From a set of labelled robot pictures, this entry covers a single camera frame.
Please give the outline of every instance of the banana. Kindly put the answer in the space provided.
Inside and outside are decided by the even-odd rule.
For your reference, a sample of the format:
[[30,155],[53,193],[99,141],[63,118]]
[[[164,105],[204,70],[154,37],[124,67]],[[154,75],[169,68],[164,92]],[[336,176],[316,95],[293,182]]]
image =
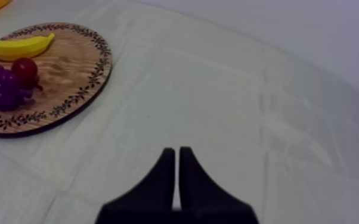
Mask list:
[[35,36],[16,41],[0,41],[0,60],[15,61],[18,58],[32,58],[46,51],[55,34]]

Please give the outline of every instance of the table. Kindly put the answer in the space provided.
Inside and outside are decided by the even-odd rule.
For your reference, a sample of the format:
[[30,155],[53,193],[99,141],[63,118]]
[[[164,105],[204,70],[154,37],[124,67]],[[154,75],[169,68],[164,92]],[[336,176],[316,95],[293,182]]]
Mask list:
[[114,69],[80,115],[0,139],[0,223],[93,223],[164,147],[183,145],[261,223],[359,223],[353,87],[274,46],[134,1],[15,0],[0,11],[0,37],[49,21],[99,32]]

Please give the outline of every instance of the wooden plate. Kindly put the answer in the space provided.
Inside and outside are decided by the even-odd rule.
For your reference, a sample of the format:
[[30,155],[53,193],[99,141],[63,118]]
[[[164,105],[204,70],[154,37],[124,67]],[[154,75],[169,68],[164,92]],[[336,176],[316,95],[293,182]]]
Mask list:
[[[55,33],[49,49],[33,58],[39,84],[33,98],[15,111],[0,111],[0,135],[27,133],[55,126],[88,105],[102,90],[112,69],[112,53],[95,31],[70,23],[44,23],[3,37],[23,39]],[[5,69],[12,63],[0,61]]]

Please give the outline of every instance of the grape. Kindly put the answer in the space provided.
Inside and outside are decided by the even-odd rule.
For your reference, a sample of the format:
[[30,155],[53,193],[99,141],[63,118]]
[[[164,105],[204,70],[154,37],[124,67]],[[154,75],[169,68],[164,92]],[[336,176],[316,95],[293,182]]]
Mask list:
[[0,111],[15,110],[31,97],[31,90],[20,89],[19,77],[0,66]]

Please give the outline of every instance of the red fruit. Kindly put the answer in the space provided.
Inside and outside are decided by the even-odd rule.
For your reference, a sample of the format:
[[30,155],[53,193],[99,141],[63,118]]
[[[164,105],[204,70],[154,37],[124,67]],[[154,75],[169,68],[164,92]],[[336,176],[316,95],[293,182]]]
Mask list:
[[22,89],[32,89],[38,87],[42,89],[39,83],[38,67],[30,58],[19,58],[13,62],[11,71],[20,78],[20,87]]

